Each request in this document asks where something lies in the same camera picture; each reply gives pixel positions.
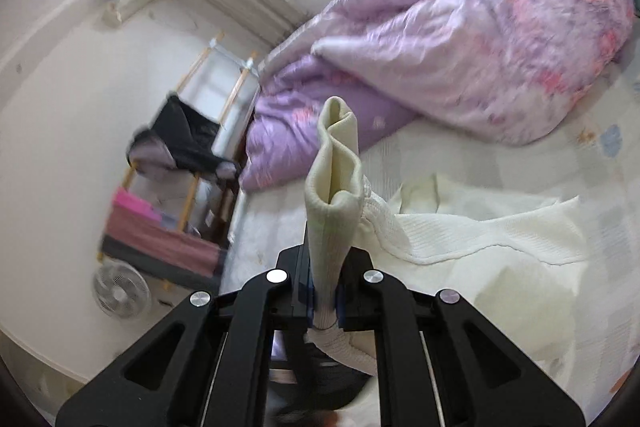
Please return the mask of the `white button-up jacket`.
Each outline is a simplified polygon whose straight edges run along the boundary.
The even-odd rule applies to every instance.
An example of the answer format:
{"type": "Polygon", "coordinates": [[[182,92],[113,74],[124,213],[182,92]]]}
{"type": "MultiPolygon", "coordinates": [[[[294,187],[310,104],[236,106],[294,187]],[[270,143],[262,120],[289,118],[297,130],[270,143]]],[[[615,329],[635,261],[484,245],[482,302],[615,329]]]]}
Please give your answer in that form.
{"type": "Polygon", "coordinates": [[[318,348],[376,371],[373,336],[337,323],[338,279],[348,252],[359,248],[414,291],[459,291],[550,376],[570,369],[578,298],[596,260],[579,198],[491,190],[434,173],[384,199],[364,175],[358,121],[341,98],[326,100],[317,131],[305,205],[316,293],[309,335],[318,348]]]}

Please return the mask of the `floral white bed sheet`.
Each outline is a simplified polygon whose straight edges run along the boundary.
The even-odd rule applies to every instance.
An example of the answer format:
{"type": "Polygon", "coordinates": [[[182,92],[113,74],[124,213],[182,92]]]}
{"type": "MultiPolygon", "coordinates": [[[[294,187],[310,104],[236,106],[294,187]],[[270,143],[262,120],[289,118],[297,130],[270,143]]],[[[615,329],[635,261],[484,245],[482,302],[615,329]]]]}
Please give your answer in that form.
{"type": "Polygon", "coordinates": [[[361,157],[375,194],[439,173],[461,184],[579,198],[596,260],[578,298],[576,360],[553,377],[593,419],[639,355],[639,43],[631,40],[544,139],[492,145],[419,120],[361,157]]]}

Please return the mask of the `air conditioner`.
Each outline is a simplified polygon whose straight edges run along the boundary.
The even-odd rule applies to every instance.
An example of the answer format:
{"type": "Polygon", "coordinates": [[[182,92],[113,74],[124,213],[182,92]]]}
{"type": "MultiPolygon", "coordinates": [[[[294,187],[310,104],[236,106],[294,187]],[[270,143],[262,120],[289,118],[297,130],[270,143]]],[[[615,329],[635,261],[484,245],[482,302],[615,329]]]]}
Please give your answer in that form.
{"type": "Polygon", "coordinates": [[[114,0],[107,3],[102,15],[102,22],[111,28],[119,28],[156,0],[114,0]]]}

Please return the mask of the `pink red folded fabric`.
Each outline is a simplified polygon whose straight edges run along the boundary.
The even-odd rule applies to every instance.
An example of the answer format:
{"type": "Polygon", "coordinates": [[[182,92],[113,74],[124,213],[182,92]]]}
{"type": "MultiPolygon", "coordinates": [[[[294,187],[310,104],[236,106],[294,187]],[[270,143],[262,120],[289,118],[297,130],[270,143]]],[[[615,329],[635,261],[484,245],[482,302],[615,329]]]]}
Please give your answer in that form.
{"type": "Polygon", "coordinates": [[[119,187],[112,198],[99,253],[156,279],[218,294],[226,251],[178,230],[177,225],[147,200],[119,187]]]}

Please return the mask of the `wooden clothes rack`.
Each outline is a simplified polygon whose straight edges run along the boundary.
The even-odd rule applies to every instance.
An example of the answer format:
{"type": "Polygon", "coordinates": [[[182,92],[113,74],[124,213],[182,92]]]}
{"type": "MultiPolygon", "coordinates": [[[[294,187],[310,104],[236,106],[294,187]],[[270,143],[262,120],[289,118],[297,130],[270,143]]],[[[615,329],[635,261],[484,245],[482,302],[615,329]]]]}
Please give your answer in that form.
{"type": "Polygon", "coordinates": [[[189,232],[189,221],[203,180],[216,183],[238,179],[240,168],[234,160],[216,155],[213,147],[220,129],[224,127],[231,107],[238,98],[248,76],[253,72],[257,55],[241,63],[241,72],[224,101],[219,116],[209,119],[181,98],[181,93],[198,70],[215,51],[221,50],[224,33],[209,40],[205,49],[190,66],[186,75],[167,93],[167,98],[151,124],[141,128],[132,138],[127,150],[128,169],[120,187],[112,199],[113,209],[122,209],[130,215],[160,225],[163,213],[147,200],[130,192],[136,176],[163,181],[171,174],[190,173],[192,181],[183,203],[176,231],[182,235],[189,232]]]}

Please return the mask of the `white floor fan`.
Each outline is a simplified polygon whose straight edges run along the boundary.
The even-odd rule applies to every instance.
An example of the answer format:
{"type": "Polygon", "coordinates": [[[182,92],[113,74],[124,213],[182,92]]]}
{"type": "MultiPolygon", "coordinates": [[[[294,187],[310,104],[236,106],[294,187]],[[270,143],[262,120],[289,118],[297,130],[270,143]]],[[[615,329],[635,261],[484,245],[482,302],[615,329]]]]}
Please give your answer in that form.
{"type": "Polygon", "coordinates": [[[133,320],[151,306],[151,291],[142,275],[126,262],[107,260],[93,272],[91,289],[99,308],[109,317],[133,320]]]}

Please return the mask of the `purple floral quilt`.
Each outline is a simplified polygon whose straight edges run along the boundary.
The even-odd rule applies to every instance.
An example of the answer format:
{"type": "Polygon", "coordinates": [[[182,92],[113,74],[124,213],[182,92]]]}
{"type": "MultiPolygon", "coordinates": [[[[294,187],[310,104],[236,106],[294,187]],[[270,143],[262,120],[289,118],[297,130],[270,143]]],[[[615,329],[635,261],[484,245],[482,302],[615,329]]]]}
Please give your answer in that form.
{"type": "Polygon", "coordinates": [[[306,176],[328,98],[369,147],[423,116],[480,139],[537,141],[634,27],[634,0],[332,0],[259,69],[245,191],[306,176]]]}

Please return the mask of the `black clothes on rack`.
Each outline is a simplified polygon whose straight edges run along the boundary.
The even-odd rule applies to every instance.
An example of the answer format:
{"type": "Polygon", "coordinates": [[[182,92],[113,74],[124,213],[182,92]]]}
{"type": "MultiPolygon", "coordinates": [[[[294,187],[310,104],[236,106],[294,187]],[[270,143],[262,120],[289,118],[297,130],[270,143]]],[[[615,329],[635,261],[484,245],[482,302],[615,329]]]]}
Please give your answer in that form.
{"type": "Polygon", "coordinates": [[[142,176],[154,180],[179,171],[199,174],[213,183],[236,180],[239,165],[213,151],[219,130],[217,121],[170,92],[152,124],[132,137],[127,161],[142,176]]]}

